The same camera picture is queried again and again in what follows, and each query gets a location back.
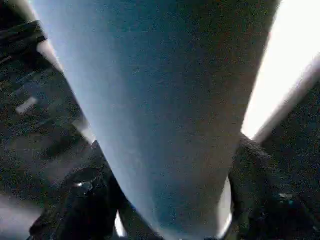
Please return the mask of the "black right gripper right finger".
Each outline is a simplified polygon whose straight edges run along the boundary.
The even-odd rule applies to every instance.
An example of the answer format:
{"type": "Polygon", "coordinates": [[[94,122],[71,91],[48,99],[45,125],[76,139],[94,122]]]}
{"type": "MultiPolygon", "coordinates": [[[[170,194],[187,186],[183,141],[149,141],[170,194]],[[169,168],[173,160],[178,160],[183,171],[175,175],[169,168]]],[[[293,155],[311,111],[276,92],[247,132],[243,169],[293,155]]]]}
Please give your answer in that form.
{"type": "Polygon", "coordinates": [[[241,134],[229,173],[231,240],[318,240],[320,221],[277,162],[241,134]]]}

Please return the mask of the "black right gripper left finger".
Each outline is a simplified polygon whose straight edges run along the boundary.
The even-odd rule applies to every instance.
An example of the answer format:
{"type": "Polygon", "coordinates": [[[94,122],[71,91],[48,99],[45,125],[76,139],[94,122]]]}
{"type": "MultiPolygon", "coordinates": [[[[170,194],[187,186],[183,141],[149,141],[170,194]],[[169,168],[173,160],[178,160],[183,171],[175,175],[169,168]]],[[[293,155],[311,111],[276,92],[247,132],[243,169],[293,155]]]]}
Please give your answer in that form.
{"type": "Polygon", "coordinates": [[[89,162],[72,171],[29,229],[30,240],[110,240],[125,196],[94,142],[89,162]]]}

